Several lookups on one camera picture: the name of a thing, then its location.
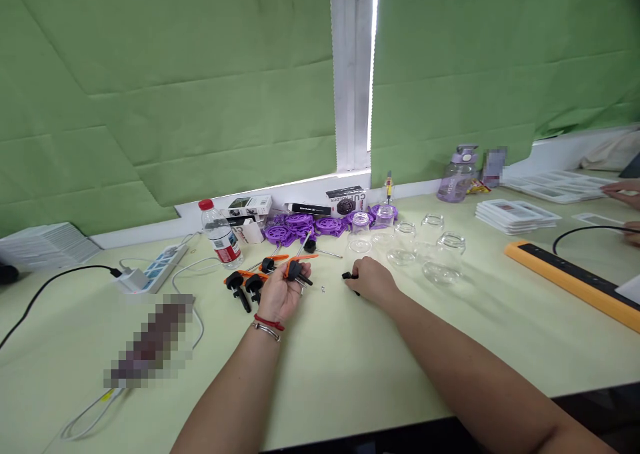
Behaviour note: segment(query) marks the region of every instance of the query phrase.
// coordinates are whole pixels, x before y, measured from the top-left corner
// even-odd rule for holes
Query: card stack
[[[101,250],[70,223],[28,227],[0,239],[0,259],[25,271],[82,264]]]
[[[492,199],[479,203],[475,216],[507,235],[532,232],[540,227],[555,227],[562,217],[524,201]]]

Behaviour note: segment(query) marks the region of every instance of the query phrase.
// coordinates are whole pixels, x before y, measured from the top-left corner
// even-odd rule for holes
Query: bracelet
[[[280,325],[280,322],[271,322],[268,321],[266,319],[263,319],[262,317],[258,316],[258,314],[254,314],[253,318],[258,321],[258,322],[262,322],[262,324],[264,325],[268,325],[269,327],[274,327],[276,328],[278,331],[284,331],[285,327],[283,325]]]
[[[276,342],[280,342],[280,336],[278,336],[278,334],[276,334],[275,332],[270,330],[270,328],[268,328],[266,326],[263,326],[262,324],[258,324],[256,322],[251,323],[251,325],[256,329],[260,329],[260,330],[268,333],[270,336],[272,336],[272,338],[275,339]]]

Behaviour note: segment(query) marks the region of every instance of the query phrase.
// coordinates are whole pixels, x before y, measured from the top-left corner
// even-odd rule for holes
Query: glass jar
[[[413,241],[415,226],[412,223],[401,222],[395,227],[393,243],[387,251],[387,259],[396,265],[408,265],[415,261]]]
[[[454,232],[445,232],[429,253],[422,272],[433,282],[453,284],[462,277],[462,254],[466,249],[464,237]]]
[[[413,243],[413,253],[417,259],[426,261],[435,248],[435,244],[440,239],[445,230],[445,219],[440,214],[428,213],[422,219],[418,229],[415,242]]]
[[[349,233],[349,248],[357,253],[365,253],[371,250],[371,232],[369,230],[369,215],[364,212],[356,212],[351,220],[351,232]]]
[[[395,212],[390,205],[382,205],[373,213],[375,216],[375,224],[373,229],[375,232],[371,236],[371,240],[380,247],[389,247],[393,242],[393,218]]]

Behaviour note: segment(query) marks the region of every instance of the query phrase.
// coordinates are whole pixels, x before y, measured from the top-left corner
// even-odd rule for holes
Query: green window blind
[[[442,176],[455,146],[636,120],[636,0],[379,0],[373,185]]]
[[[0,235],[335,171],[330,0],[0,1]]]

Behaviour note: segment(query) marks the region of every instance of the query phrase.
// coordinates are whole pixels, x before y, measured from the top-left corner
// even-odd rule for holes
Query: light green table surface
[[[470,196],[460,205],[442,203],[433,195],[401,199],[397,206],[403,219],[419,223],[426,212],[444,214],[447,230],[464,234],[468,249],[466,279],[456,286],[434,286],[418,264],[392,268],[398,286],[548,396],[640,381],[640,335],[504,256],[506,244],[518,237],[474,218],[477,202],[499,197],[526,199],[563,216],[557,228],[524,236],[548,250],[562,232],[586,225],[572,219],[573,214],[640,220],[639,212],[611,199],[558,205],[506,189]],[[121,257],[154,257],[167,244],[112,249],[94,262],[116,266]],[[390,320],[343,285],[340,274],[354,260],[347,236],[320,237],[318,246],[345,253],[345,258],[321,255],[312,261],[315,284],[305,290],[285,332],[263,448],[449,416]],[[263,243],[242,250],[248,267],[273,246]],[[291,246],[284,252],[296,250]],[[640,271],[640,250],[624,245],[611,231],[573,234],[561,242],[559,253],[616,283]],[[212,254],[209,241],[200,237],[192,241],[181,264]],[[51,274],[31,274],[0,291],[0,337]],[[197,296],[205,324],[204,337],[186,368],[173,379],[121,396],[88,438],[70,443],[55,439],[60,428],[100,394],[103,370],[133,339],[151,307],[133,304],[130,297],[127,302],[106,271],[83,271],[52,283],[0,351],[0,452],[168,452],[252,319],[224,288],[226,274],[222,269],[184,273],[177,281],[184,293]],[[161,293],[171,292],[170,286],[167,282]]]

